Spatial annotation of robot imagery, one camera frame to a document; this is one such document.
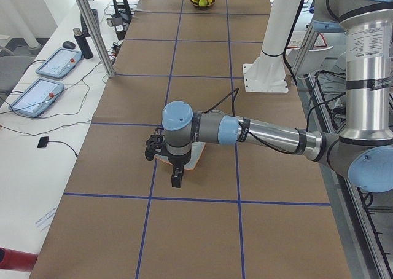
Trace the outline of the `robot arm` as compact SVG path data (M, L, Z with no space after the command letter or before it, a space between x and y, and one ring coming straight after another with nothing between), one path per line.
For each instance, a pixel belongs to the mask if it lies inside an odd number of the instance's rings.
M314 25L337 24L346 32L346 125L338 134L194 111L182 101L163 109L162 153L173 165L171 184L180 187L192 143L261 144L303 155L328 166L368 192L392 189L389 89L392 64L392 0L316 0Z

